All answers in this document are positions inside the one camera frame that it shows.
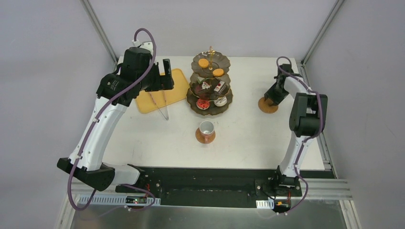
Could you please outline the white glazed donut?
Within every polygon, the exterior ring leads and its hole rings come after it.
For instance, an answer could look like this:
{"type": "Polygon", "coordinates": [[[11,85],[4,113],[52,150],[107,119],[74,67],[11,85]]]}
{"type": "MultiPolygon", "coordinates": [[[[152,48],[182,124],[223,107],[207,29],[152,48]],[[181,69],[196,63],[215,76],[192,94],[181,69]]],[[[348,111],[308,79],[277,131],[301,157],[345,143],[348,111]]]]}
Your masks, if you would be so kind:
{"type": "Polygon", "coordinates": [[[220,97],[217,100],[215,100],[213,103],[217,107],[223,107],[227,104],[227,98],[226,98],[226,96],[220,97]]]}

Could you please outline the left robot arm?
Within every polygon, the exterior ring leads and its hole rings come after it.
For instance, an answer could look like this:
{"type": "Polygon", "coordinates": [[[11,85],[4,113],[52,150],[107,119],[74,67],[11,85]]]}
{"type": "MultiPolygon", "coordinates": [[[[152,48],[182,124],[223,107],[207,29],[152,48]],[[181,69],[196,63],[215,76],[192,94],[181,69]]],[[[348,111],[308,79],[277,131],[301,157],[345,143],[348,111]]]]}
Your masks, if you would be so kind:
{"type": "Polygon", "coordinates": [[[138,80],[149,67],[152,60],[151,51],[130,47],[124,53],[123,62],[114,72],[104,76],[96,91],[96,101],[91,118],[87,124],[78,146],[69,157],[62,157],[57,167],[73,174],[81,182],[97,191],[104,191],[111,185],[127,184],[134,193],[145,189],[146,180],[140,177],[136,166],[123,166],[104,163],[103,156],[114,129],[140,92],[172,90],[174,80],[171,62],[163,59],[164,74],[160,74],[159,64],[154,63],[146,76],[133,88],[119,93],[138,80]]]}

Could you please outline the yellow serving tray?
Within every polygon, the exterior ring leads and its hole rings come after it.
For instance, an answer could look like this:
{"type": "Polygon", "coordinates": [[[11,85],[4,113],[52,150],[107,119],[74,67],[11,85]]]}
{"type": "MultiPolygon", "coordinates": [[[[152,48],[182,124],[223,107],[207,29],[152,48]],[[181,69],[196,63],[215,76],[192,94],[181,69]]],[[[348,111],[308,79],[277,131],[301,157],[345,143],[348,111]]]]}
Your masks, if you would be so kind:
{"type": "MultiPolygon", "coordinates": [[[[187,91],[189,89],[189,83],[186,80],[181,69],[172,69],[172,78],[174,80],[174,88],[172,90],[164,90],[167,99],[167,105],[179,102],[186,98],[187,91]]],[[[152,92],[153,97],[157,101],[159,106],[164,106],[162,91],[152,92]]],[[[140,113],[147,114],[157,110],[153,101],[151,100],[148,92],[142,91],[135,99],[137,108],[140,113]]]]}

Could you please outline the three tier dark cake stand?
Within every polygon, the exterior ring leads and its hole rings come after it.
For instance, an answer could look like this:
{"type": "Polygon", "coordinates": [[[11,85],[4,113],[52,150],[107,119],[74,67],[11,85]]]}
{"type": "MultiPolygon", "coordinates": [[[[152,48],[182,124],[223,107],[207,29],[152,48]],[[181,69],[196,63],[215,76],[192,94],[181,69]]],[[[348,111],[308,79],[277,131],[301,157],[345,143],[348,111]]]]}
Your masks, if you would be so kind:
{"type": "Polygon", "coordinates": [[[196,114],[215,116],[229,109],[233,102],[230,66],[228,57],[213,47],[194,56],[186,101],[196,114]]]}

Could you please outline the green layered cake piece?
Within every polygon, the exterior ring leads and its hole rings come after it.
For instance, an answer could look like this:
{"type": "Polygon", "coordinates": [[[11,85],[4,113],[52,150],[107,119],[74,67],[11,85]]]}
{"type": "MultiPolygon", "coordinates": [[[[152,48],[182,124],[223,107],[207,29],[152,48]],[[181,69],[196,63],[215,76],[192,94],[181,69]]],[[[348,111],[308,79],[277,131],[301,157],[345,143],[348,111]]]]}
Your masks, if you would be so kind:
{"type": "Polygon", "coordinates": [[[198,85],[202,84],[204,81],[205,81],[205,78],[202,78],[202,77],[199,77],[199,76],[196,78],[196,83],[198,85]]]}

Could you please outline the orange macaron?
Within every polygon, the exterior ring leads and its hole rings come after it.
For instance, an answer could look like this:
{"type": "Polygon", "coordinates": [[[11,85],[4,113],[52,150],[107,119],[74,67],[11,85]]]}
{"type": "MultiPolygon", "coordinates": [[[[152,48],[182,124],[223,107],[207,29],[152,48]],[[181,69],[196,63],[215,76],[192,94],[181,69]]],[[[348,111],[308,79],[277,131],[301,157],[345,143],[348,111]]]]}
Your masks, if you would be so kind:
{"type": "Polygon", "coordinates": [[[207,67],[209,66],[209,64],[210,64],[210,62],[209,62],[207,59],[205,59],[205,58],[201,58],[201,59],[198,61],[198,65],[199,65],[201,68],[207,68],[207,67]]]}
{"type": "Polygon", "coordinates": [[[218,68],[218,69],[213,70],[212,74],[214,77],[221,77],[224,75],[224,70],[218,68]]]}

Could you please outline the woven round coaster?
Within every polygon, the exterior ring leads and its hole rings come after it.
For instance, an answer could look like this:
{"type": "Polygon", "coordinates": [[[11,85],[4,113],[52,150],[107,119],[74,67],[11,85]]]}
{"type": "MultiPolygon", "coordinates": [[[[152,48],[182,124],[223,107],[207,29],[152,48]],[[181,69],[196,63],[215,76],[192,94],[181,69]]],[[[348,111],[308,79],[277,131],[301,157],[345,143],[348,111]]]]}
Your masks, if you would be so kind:
{"type": "Polygon", "coordinates": [[[258,107],[266,114],[273,114],[278,110],[278,105],[276,105],[271,99],[266,99],[265,97],[259,99],[258,107]]]}
{"type": "Polygon", "coordinates": [[[210,144],[215,140],[216,132],[213,131],[210,134],[204,134],[200,131],[199,128],[197,128],[195,131],[195,137],[201,144],[210,144]]]}

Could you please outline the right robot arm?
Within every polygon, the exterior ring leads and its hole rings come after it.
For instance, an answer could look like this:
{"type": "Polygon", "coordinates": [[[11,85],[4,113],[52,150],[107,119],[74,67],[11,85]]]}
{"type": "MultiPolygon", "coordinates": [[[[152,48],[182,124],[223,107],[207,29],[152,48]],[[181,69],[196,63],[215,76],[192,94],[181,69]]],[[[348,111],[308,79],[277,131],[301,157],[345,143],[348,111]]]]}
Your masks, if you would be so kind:
{"type": "Polygon", "coordinates": [[[294,99],[288,120],[290,142],[271,182],[273,193],[281,196],[299,183],[306,152],[324,129],[328,97],[312,90],[299,74],[293,72],[291,64],[281,64],[277,68],[276,81],[265,92],[260,103],[262,111],[273,113],[287,96],[294,99]]]}

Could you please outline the red strawberry tart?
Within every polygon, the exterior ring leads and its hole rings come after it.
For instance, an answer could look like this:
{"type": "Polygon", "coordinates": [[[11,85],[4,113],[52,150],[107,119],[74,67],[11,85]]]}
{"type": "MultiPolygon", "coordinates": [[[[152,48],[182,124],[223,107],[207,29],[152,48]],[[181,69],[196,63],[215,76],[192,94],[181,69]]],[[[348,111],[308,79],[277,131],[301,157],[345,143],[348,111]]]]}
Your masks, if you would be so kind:
{"type": "Polygon", "coordinates": [[[197,105],[198,109],[206,110],[206,109],[208,109],[210,107],[210,101],[199,98],[196,101],[196,105],[197,105]]]}

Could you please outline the pink handled metal tongs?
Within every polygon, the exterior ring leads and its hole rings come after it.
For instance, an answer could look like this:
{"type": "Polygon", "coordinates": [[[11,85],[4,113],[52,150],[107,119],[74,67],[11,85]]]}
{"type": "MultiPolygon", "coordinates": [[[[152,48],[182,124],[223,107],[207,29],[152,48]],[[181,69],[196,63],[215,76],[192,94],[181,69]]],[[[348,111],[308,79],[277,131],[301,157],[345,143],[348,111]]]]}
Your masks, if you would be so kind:
{"type": "Polygon", "coordinates": [[[152,92],[148,92],[151,100],[153,101],[154,105],[156,106],[157,110],[160,112],[160,114],[163,116],[163,118],[166,121],[169,121],[169,112],[167,109],[167,99],[166,99],[166,94],[164,91],[162,91],[162,96],[163,96],[163,101],[164,101],[164,106],[159,106],[155,98],[153,97],[152,92]]]}

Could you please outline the orange ceramic cup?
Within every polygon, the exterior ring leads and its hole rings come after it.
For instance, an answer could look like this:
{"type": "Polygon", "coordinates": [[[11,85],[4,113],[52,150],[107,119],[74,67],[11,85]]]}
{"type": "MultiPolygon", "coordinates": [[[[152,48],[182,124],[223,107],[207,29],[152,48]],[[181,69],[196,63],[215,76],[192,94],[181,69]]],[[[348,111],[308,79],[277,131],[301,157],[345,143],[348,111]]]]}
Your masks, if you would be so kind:
{"type": "Polygon", "coordinates": [[[204,134],[210,134],[215,131],[214,124],[211,121],[202,121],[199,129],[204,134]]]}

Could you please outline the chocolate cake slice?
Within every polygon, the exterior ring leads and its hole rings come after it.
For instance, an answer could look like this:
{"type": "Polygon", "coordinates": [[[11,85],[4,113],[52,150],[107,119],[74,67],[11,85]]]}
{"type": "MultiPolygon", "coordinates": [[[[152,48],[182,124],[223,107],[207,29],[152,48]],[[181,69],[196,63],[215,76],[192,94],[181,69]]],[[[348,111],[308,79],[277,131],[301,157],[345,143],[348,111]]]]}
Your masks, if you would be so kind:
{"type": "Polygon", "coordinates": [[[204,81],[202,84],[200,84],[200,89],[202,91],[209,90],[210,88],[211,88],[211,84],[206,81],[204,81]]]}

